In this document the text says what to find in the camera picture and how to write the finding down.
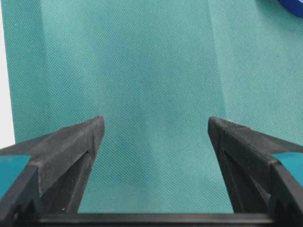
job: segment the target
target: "green cloth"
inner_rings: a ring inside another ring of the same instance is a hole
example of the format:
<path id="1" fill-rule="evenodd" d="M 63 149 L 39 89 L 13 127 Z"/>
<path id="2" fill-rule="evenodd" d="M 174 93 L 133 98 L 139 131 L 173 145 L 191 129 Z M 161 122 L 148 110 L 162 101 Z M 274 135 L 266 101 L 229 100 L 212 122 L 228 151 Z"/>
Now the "green cloth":
<path id="1" fill-rule="evenodd" d="M 303 20 L 276 0 L 2 0 L 15 137 L 99 114 L 80 212 L 232 212 L 211 115 L 303 142 Z"/>

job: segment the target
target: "teal plastic part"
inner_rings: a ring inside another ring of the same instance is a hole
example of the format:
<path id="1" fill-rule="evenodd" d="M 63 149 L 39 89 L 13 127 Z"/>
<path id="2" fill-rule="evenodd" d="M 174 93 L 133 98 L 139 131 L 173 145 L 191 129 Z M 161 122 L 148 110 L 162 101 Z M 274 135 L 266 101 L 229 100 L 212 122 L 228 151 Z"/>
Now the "teal plastic part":
<path id="1" fill-rule="evenodd" d="M 297 182 L 303 187 L 303 153 L 286 152 L 272 155 L 291 173 Z"/>
<path id="2" fill-rule="evenodd" d="M 16 141 L 104 116 L 79 212 L 232 212 L 211 115 L 303 143 L 303 20 L 276 0 L 1 3 Z"/>
<path id="3" fill-rule="evenodd" d="M 0 200 L 30 160 L 28 155 L 0 156 Z"/>

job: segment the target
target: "white background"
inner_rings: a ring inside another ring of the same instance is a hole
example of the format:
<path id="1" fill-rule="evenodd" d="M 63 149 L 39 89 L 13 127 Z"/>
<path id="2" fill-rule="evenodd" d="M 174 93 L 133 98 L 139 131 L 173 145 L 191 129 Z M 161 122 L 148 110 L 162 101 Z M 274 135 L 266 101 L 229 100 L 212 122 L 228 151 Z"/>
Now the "white background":
<path id="1" fill-rule="evenodd" d="M 15 144 L 0 1 L 0 148 Z"/>

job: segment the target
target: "black plastic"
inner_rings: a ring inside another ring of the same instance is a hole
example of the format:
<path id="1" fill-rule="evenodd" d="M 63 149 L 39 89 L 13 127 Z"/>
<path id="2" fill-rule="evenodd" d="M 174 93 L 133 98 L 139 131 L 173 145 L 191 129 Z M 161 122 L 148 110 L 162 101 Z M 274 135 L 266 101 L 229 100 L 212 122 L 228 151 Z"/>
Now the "black plastic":
<path id="1" fill-rule="evenodd" d="M 45 166 L 31 162 L 25 168 L 1 200 L 0 221 L 22 227 L 303 226 L 303 188 L 272 157 L 291 150 L 303 152 L 303 147 L 216 117 L 209 119 L 208 133 L 235 214 L 77 214 L 103 132 L 103 119 L 95 118 L 8 148 L 18 154 L 23 154 L 22 149 L 34 150 L 34 160 Z M 37 144 L 40 149 L 56 150 L 51 161 L 44 153 L 44 158 L 36 157 Z M 77 158 L 72 158 L 68 169 L 62 168 L 60 157 L 72 156 L 73 151 Z M 56 166 L 58 170 L 51 171 L 55 177 L 48 181 L 46 173 L 37 172 Z"/>
<path id="2" fill-rule="evenodd" d="M 31 159 L 0 200 L 0 226 L 11 225 L 24 213 L 76 213 L 103 135 L 103 118 L 98 116 L 1 149 L 0 155 Z"/>
<path id="3" fill-rule="evenodd" d="M 273 227 L 277 219 L 268 214 L 40 214 L 23 217 L 16 226 L 200 226 Z"/>

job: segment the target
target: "blue object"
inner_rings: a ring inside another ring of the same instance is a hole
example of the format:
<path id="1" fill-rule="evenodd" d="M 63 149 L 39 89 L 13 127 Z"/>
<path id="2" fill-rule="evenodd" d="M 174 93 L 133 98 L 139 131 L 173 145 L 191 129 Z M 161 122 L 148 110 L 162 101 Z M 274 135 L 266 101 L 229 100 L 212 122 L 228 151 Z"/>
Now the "blue object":
<path id="1" fill-rule="evenodd" d="M 303 18 L 303 0 L 279 0 L 279 2 L 292 14 Z"/>
<path id="2" fill-rule="evenodd" d="M 272 155 L 278 159 L 282 165 L 293 175 L 293 177 L 303 187 L 303 153 L 287 152 Z"/>
<path id="3" fill-rule="evenodd" d="M 0 199 L 14 183 L 30 158 L 31 156 L 28 155 L 0 156 Z"/>

